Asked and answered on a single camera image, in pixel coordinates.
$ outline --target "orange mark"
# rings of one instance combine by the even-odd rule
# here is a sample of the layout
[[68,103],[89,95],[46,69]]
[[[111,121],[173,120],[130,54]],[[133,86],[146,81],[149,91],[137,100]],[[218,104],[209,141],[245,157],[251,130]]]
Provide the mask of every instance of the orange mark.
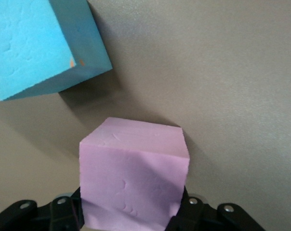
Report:
[[70,59],[70,67],[74,67],[75,64],[74,64],[74,60],[73,59]]
[[80,62],[80,64],[81,64],[81,66],[84,66],[84,62],[83,62],[82,59],[80,59],[79,62]]

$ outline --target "silver screw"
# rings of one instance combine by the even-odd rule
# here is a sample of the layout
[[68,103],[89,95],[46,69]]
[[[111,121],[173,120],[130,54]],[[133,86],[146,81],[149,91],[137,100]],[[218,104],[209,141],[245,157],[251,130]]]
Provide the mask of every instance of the silver screw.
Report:
[[189,199],[189,203],[192,204],[192,205],[195,205],[195,204],[198,203],[198,201],[197,201],[196,198],[192,197],[192,198]]
[[57,204],[60,205],[60,204],[63,204],[65,202],[66,202],[66,199],[62,198],[62,199],[58,200]]
[[234,208],[231,205],[225,205],[224,210],[228,213],[232,213],[234,211]]
[[30,206],[30,202],[26,202],[26,203],[20,205],[20,209],[24,209],[24,208],[27,208],[29,206]]

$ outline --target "cube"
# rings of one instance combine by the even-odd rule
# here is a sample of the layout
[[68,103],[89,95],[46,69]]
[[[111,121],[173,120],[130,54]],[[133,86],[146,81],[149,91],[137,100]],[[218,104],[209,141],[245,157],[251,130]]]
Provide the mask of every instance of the cube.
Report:
[[0,1],[0,101],[59,92],[111,68],[86,0]]
[[108,118],[79,146],[85,225],[163,231],[181,203],[189,154],[183,131]]

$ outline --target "pink cube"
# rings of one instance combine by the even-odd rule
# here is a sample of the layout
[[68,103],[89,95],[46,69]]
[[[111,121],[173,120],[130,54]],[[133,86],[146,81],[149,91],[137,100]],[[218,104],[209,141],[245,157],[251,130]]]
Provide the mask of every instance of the pink cube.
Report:
[[163,231],[176,215],[188,172],[183,131],[108,118],[80,142],[85,225],[106,231]]

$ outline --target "gray surface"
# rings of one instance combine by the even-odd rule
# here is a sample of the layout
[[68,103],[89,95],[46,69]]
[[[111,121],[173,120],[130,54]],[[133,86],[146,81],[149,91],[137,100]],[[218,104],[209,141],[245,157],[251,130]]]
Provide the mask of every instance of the gray surface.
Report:
[[291,0],[91,0],[114,70],[0,103],[0,211],[79,185],[79,141],[108,116],[179,125],[188,190],[291,230]]

